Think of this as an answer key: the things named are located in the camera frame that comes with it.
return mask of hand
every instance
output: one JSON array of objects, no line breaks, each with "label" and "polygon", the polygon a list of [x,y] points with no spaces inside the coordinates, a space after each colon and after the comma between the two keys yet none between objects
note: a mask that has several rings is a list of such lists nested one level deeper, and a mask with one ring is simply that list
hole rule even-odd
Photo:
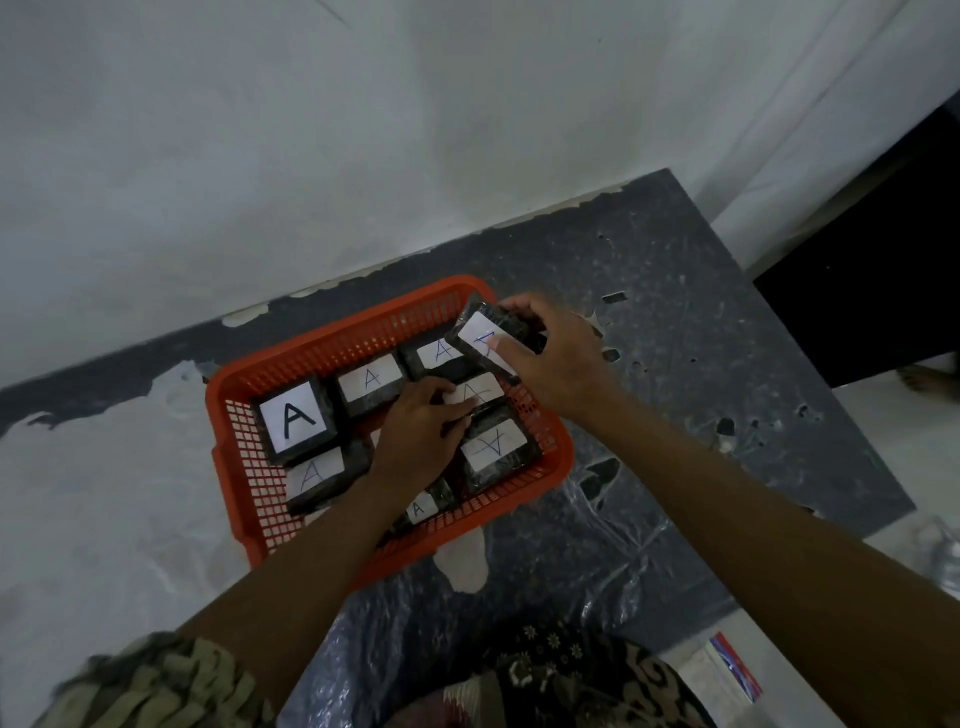
[{"label": "hand", "polygon": [[550,335],[537,356],[514,339],[494,336],[491,349],[510,364],[544,406],[578,425],[585,425],[591,410],[605,398],[618,397],[593,327],[572,311],[556,306],[537,293],[521,293],[500,305],[520,318],[539,318]]},{"label": "hand", "polygon": [[[436,376],[407,384],[387,415],[373,455],[370,481],[381,489],[379,497],[396,506],[398,516],[440,477],[464,439],[476,398],[459,404],[430,403],[438,392],[454,389]],[[456,424],[443,435],[446,423]]]}]

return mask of person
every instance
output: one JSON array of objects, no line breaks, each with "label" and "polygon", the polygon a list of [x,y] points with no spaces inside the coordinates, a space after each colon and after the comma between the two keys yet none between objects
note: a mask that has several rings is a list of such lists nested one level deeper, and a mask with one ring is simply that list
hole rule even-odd
[{"label": "person", "polygon": [[[841,719],[952,724],[960,604],[629,397],[577,315],[536,294],[502,304],[540,319],[548,343],[539,355],[509,338],[492,347],[543,406],[639,476]],[[58,688],[37,725],[272,724],[355,574],[458,448],[473,403],[430,403],[451,387],[435,378],[409,386],[387,417],[370,472],[329,511],[175,633],[91,659]],[[327,553],[337,558],[318,558]],[[467,681],[428,694],[388,725],[713,724],[677,674],[637,645],[559,623],[510,627],[490,645]]]}]

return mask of orange plastic basket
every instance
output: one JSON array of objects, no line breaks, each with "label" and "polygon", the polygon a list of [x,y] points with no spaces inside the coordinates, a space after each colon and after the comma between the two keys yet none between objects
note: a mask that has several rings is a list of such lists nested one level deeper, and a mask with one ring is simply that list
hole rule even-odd
[{"label": "orange plastic basket", "polygon": [[[287,513],[286,472],[266,461],[251,401],[310,373],[328,376],[421,331],[452,321],[474,291],[487,301],[495,301],[484,281],[454,276],[251,354],[228,364],[210,380],[206,410],[217,441],[213,462],[233,536],[247,550],[252,566],[259,566],[278,546],[296,536],[303,528],[303,519]],[[522,384],[501,384],[523,423],[537,438],[542,459],[456,510],[434,516],[379,548],[354,588],[402,569],[564,481],[573,466],[573,443],[563,422],[553,412],[541,409]]]}]

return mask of forearm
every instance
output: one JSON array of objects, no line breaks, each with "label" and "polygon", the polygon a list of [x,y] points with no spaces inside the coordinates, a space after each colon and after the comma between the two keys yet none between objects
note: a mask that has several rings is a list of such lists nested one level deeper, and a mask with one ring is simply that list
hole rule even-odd
[{"label": "forearm", "polygon": [[229,650],[283,707],[336,618],[360,568],[396,517],[369,477],[279,548],[180,632]]},{"label": "forearm", "polygon": [[848,724],[934,724],[957,708],[960,603],[623,393],[582,424]]}]

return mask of person's left hand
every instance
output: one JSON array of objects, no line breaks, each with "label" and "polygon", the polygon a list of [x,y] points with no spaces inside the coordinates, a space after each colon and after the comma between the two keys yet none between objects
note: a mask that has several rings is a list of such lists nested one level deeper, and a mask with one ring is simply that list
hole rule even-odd
[{"label": "person's left hand", "polygon": [[[440,477],[464,439],[476,399],[459,404],[430,403],[438,392],[454,389],[453,384],[436,376],[407,384],[387,415],[373,455],[370,481],[379,497],[396,504],[398,515]],[[444,435],[447,423],[455,425]]]}]

